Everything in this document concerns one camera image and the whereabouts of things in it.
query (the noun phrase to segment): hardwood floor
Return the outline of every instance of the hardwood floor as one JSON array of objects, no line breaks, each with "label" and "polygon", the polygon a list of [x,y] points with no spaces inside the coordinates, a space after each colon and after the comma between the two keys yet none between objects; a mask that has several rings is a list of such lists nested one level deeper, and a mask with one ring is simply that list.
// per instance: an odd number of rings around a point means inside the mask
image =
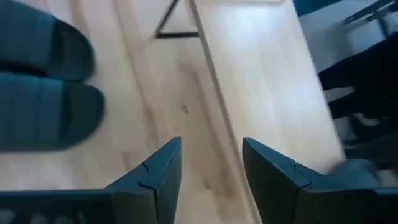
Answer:
[{"label": "hardwood floor", "polygon": [[[154,40],[168,1],[23,0],[79,28],[96,52],[88,81],[106,96],[103,124],[62,152],[3,154],[0,189],[102,188],[173,136],[183,137],[176,223],[255,223],[240,142],[231,135],[199,39]],[[187,5],[167,30],[195,30]]]}]

